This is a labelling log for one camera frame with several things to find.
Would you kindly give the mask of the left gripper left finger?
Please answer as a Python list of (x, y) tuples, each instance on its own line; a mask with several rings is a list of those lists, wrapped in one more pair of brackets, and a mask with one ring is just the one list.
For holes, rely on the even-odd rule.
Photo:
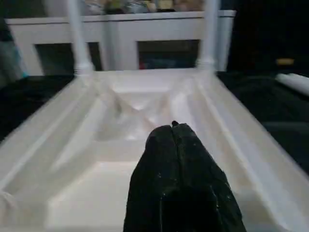
[(150, 132), (131, 175), (123, 225), (125, 232), (162, 231), (162, 201), (166, 193), (179, 187), (179, 174), (172, 127), (157, 127)]

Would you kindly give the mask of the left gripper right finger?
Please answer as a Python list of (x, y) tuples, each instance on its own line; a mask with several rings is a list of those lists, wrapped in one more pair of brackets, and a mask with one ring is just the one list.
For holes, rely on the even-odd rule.
[(242, 213), (223, 170), (196, 133), (172, 122), (180, 168), (182, 232), (244, 232)]

